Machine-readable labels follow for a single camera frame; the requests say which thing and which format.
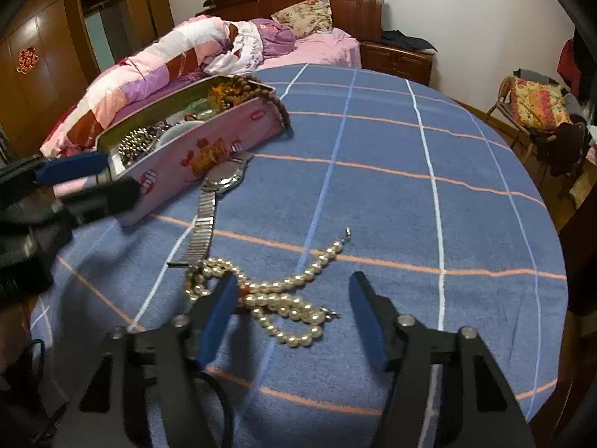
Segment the hanging dark coats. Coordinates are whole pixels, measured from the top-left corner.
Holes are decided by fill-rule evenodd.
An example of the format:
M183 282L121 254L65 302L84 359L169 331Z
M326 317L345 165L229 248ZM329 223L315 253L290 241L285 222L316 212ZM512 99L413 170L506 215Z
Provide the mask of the hanging dark coats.
M596 106L596 60L578 30L562 48L557 72L580 104Z

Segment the wooden headboard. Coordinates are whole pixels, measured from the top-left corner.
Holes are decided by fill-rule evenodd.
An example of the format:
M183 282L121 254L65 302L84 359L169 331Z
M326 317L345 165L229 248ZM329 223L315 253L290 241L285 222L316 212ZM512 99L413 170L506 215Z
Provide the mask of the wooden headboard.
M269 18L273 13L303 1L306 0L206 0L200 12L226 20ZM333 23L357 41L379 41L384 1L330 0Z

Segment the blue plaid tablecloth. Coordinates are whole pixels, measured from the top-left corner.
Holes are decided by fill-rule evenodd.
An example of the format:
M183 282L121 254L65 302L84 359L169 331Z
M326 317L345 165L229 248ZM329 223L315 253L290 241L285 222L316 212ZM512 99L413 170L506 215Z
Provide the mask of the blue plaid tablecloth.
M304 271L350 230L341 256L300 290L336 311L307 348L233 317L209 372L235 412L239 447L364 447L390 377L369 364L348 281L430 328L475 328L523 415L557 381L568 302L556 229L509 146L439 92L370 71L262 70L293 134L259 148L219 200L210 252L254 281Z

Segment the pink patchwork quilt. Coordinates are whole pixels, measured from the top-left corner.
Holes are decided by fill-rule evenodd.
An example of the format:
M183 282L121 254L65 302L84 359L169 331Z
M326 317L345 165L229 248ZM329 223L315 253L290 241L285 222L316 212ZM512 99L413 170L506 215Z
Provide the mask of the pink patchwork quilt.
M235 75L255 70L263 44L251 21L192 17L102 72L54 126L40 147L51 158L90 149L125 107L191 74Z

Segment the colourful floral cushion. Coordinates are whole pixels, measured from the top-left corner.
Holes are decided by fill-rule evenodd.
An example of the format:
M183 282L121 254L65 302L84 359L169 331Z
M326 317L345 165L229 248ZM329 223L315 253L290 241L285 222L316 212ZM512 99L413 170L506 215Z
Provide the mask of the colourful floral cushion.
M571 124L565 100L568 90L560 84L510 76L508 85L511 114L517 124L541 133L553 133L565 122Z

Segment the purple garment on bed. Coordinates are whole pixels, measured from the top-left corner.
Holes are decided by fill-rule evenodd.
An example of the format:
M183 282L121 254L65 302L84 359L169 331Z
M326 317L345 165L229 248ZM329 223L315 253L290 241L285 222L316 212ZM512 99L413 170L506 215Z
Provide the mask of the purple garment on bed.
M264 59L282 57L296 47L296 37L287 25L266 18L254 18L251 23L256 25L261 37Z

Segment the pale jade bangle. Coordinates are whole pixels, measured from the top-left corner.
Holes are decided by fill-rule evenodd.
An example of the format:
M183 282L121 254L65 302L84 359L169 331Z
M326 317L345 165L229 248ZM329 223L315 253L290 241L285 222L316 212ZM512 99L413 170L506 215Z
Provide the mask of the pale jade bangle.
M179 136L181 136L181 134L185 134L188 131L194 130L196 127L201 127L202 124L202 120L178 121L176 124L173 124L172 127L169 127L167 131L164 131L163 134L161 134L161 137L157 141L157 148L159 149L165 147L166 144L177 139Z

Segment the silver metal wristwatch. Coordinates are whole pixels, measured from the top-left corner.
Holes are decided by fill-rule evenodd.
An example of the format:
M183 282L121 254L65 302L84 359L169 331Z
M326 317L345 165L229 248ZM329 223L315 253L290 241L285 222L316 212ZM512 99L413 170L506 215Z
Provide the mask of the silver metal wristwatch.
M169 267L194 267L206 259L215 230L218 199L242 183L253 157L250 152L239 152L206 173L200 184L199 205L192 224L190 243L180 259L167 263Z

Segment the floral pillow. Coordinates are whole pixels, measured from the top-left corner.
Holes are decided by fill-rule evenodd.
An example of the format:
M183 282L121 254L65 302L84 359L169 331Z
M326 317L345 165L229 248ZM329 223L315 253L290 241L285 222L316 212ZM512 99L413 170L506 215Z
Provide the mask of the floral pillow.
M295 38L329 32L333 28L330 0L304 0L273 13L271 19L289 27Z

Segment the red double happiness decoration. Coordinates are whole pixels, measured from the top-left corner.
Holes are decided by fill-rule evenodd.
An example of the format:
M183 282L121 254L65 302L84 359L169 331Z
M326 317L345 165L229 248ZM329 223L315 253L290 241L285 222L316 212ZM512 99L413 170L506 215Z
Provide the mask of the red double happiness decoration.
M16 72L26 75L37 66L39 61L40 56L37 54L37 49L35 47L27 47L18 53Z

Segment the pink tin jewelry box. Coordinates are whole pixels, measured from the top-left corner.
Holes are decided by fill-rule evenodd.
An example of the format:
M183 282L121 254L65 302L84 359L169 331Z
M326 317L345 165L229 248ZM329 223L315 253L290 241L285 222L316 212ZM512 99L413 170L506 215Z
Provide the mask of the pink tin jewelry box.
M164 131L183 120L201 127L157 148ZM170 92L96 138L94 150L107 155L108 166L96 175L53 187L58 196L94 184L132 178L141 199L118 217L132 225L185 188L199 183L211 168L247 152L290 127L290 117L275 90L251 78L216 76Z

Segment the dark clothes on nightstand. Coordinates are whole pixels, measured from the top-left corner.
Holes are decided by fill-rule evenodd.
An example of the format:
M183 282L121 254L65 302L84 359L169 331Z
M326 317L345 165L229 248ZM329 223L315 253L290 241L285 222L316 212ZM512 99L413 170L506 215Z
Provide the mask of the dark clothes on nightstand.
M410 37L399 30L384 30L381 33L381 42L389 47L409 52L436 54L437 48L421 37Z

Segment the wooden nightstand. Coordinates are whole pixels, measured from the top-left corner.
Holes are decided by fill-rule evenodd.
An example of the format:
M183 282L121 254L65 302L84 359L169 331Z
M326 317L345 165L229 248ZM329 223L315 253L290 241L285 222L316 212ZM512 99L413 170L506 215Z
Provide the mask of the wooden nightstand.
M364 69L409 79L426 86L430 84L434 60L431 54L362 41L360 59Z

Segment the rattan chair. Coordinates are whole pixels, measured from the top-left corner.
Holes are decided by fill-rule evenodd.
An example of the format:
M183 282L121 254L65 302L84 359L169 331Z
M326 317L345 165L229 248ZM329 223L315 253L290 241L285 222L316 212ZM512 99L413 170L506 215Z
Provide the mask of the rattan chair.
M544 172L580 177L589 151L589 130L582 107L566 87L543 74L518 69L503 79L484 120L495 111L514 127L516 144L522 136L528 139L524 160L536 155Z

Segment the wooden wardrobe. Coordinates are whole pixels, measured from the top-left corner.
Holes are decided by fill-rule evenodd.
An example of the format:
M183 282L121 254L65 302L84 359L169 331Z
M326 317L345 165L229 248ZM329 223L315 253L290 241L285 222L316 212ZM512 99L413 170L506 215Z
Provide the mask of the wooden wardrobe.
M1 127L17 157L37 153L102 72L102 41L119 61L173 25L169 0L27 0L1 32ZM40 61L22 75L18 53L27 47Z

